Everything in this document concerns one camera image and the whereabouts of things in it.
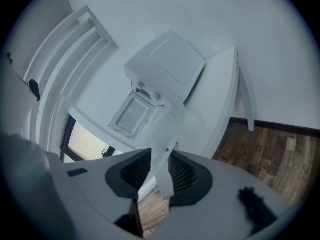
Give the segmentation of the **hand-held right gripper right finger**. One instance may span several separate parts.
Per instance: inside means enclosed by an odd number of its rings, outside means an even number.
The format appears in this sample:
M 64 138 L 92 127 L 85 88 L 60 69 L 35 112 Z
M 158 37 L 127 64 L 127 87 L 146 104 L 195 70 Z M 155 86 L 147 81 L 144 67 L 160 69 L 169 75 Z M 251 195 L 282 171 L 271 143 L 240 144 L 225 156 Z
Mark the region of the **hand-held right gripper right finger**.
M 298 209 L 248 172 L 173 151 L 174 195 L 153 240 L 278 240 Z

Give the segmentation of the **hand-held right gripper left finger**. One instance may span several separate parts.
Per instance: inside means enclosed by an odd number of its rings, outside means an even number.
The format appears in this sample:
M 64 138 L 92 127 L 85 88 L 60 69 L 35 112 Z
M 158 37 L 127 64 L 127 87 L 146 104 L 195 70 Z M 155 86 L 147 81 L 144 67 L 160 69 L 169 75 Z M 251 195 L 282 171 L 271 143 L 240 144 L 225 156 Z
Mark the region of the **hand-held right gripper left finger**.
M 150 148 L 68 164 L 50 154 L 49 171 L 76 239 L 143 238 L 138 200 L 151 158 Z

